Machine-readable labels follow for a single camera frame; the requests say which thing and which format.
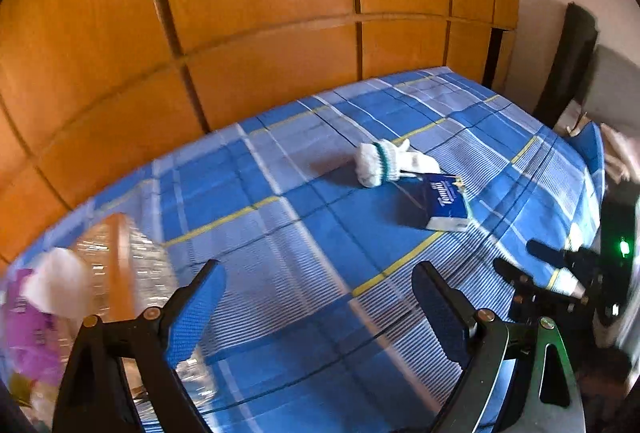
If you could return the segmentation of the white tissue sheet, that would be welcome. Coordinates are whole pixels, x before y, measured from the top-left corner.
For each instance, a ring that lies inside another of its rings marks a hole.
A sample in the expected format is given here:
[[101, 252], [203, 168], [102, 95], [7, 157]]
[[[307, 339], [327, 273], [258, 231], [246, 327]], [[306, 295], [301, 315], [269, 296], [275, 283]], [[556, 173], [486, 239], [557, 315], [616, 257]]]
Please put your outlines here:
[[92, 313], [90, 268], [72, 250], [53, 248], [37, 257], [20, 295], [40, 312], [79, 321]]

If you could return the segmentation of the blue white tissue pack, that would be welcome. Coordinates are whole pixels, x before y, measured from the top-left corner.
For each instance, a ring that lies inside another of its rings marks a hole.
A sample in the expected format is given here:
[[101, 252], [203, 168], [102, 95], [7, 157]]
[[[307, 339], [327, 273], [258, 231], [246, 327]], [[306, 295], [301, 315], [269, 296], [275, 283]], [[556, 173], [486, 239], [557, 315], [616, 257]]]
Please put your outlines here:
[[465, 185], [457, 175], [428, 173], [422, 176], [425, 228], [443, 233], [463, 233], [472, 222]]

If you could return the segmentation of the wooden wardrobe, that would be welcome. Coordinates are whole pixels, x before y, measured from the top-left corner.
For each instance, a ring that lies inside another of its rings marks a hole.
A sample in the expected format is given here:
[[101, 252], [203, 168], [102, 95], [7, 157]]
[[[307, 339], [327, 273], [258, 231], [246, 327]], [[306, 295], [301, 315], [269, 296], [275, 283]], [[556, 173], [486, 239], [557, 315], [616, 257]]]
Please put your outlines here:
[[484, 73], [520, 0], [2, 0], [1, 260], [212, 130], [333, 86]]

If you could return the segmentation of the silver ornate tissue box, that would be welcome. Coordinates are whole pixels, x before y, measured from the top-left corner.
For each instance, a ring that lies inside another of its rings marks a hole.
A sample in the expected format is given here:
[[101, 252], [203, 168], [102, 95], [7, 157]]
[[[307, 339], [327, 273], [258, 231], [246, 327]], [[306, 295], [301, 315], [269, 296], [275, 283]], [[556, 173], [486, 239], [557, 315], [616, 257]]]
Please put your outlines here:
[[[132, 319], [149, 306], [162, 307], [179, 288], [167, 252], [124, 213], [106, 216], [92, 225], [75, 241], [72, 251], [91, 268], [90, 314], [99, 315], [106, 323]], [[122, 363], [142, 422], [155, 422], [137, 363], [131, 358]], [[217, 384], [200, 346], [186, 361], [180, 361], [176, 372], [198, 411], [204, 415], [212, 409]]]

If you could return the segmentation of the dark headboard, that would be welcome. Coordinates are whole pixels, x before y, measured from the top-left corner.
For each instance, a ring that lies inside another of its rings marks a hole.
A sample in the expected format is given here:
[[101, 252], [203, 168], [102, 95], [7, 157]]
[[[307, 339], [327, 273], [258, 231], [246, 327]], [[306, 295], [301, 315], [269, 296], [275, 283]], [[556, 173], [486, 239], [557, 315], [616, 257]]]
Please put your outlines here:
[[597, 20], [575, 3], [566, 6], [558, 48], [533, 116], [553, 128], [585, 78], [599, 36]]

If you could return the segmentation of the blue plaid bed sheet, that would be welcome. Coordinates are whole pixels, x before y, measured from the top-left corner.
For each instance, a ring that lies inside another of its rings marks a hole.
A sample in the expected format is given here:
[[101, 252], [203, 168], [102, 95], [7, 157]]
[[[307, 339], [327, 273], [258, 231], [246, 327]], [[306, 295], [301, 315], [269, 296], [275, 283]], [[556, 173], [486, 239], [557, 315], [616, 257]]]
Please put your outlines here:
[[[409, 138], [459, 176], [463, 233], [425, 228], [412, 178], [367, 189], [365, 141]], [[600, 130], [563, 138], [446, 68], [372, 78], [232, 124], [141, 167], [48, 229], [10, 275], [101, 217], [130, 215], [179, 283], [218, 260], [227, 288], [201, 351], [216, 432], [391, 432], [429, 427], [460, 375], [416, 304], [433, 263], [478, 307], [508, 312], [496, 257], [549, 288], [526, 243], [590, 245], [604, 190]]]

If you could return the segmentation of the purple tissue box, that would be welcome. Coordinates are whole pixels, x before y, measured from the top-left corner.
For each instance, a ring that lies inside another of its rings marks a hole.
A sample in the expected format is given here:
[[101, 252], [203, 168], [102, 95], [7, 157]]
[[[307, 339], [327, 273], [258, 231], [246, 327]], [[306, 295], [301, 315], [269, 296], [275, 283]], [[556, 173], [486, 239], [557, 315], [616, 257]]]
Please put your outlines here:
[[28, 381], [58, 387], [62, 361], [56, 319], [40, 312], [21, 294], [34, 271], [15, 271], [6, 284], [1, 305], [1, 347], [6, 354], [9, 375], [17, 373]]

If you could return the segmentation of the white socks teal stripe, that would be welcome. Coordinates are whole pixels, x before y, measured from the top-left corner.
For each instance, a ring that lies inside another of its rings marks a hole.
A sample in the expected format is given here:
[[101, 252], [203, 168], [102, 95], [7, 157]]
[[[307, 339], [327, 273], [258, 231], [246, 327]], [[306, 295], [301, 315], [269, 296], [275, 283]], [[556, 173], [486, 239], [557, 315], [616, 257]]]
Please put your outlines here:
[[362, 142], [354, 154], [358, 182], [366, 188], [376, 188], [404, 177], [439, 174], [442, 170], [431, 156], [411, 147], [410, 139], [399, 145], [381, 139]]

